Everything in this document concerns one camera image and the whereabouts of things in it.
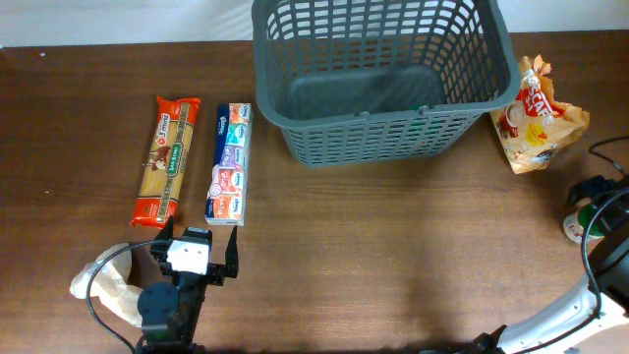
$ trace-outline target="white wall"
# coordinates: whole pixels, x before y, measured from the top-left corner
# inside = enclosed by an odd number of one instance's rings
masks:
[[[253,0],[0,0],[0,45],[252,38]],[[629,0],[498,0],[512,32],[629,29]]]

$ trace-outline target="snack bag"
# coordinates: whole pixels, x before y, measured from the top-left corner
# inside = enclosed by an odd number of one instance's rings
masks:
[[[144,164],[144,176],[132,226],[163,227],[175,213],[200,99],[168,101],[161,97],[158,123]]]
[[[554,100],[552,68],[538,55],[520,61],[522,84],[516,100],[490,113],[493,126],[515,173],[547,168],[564,147],[590,125],[590,113]]]

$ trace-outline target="white plastic bag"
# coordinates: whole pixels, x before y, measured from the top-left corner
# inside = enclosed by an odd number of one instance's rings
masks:
[[[113,246],[98,256],[95,262],[87,264],[81,272],[72,279],[70,293],[77,299],[85,299],[87,283],[102,260],[114,252],[129,246],[123,243]],[[142,290],[127,284],[131,273],[131,251],[117,256],[105,265],[91,285],[91,296],[97,296],[100,302],[119,318],[135,327],[142,326],[142,316],[138,312],[138,298]]]

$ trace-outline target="pasta package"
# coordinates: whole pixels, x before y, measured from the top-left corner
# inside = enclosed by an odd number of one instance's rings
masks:
[[[550,64],[542,56],[520,61],[520,93],[507,107],[490,113],[493,126],[515,173],[547,168],[552,158],[578,141],[590,125],[590,113],[554,100]]]
[[[168,217],[175,214],[197,123],[200,99],[168,101],[158,97],[157,102],[157,129],[144,164],[132,226],[140,224],[161,228]]]
[[[212,183],[205,203],[205,220],[210,225],[245,224],[252,117],[248,103],[218,106]]]

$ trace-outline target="table surface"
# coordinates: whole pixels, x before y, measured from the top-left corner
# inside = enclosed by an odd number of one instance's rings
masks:
[[[309,169],[256,111],[241,272],[208,289],[196,342],[247,351],[465,342],[575,284],[583,269],[560,226],[564,198],[585,178],[618,177],[586,149],[629,134],[629,33],[512,37],[517,57],[553,64],[558,100],[592,112],[584,138],[544,171],[513,174],[486,116],[435,158]],[[0,50],[0,352],[124,352],[68,288],[105,249],[155,235],[129,220],[158,94],[202,99],[180,234],[206,227],[216,105],[255,101],[252,44]],[[629,165],[626,145],[603,151]],[[210,229],[222,261],[230,229]],[[134,267],[134,278],[151,272]],[[98,301],[96,310],[139,338]],[[626,333],[581,348],[626,353]]]

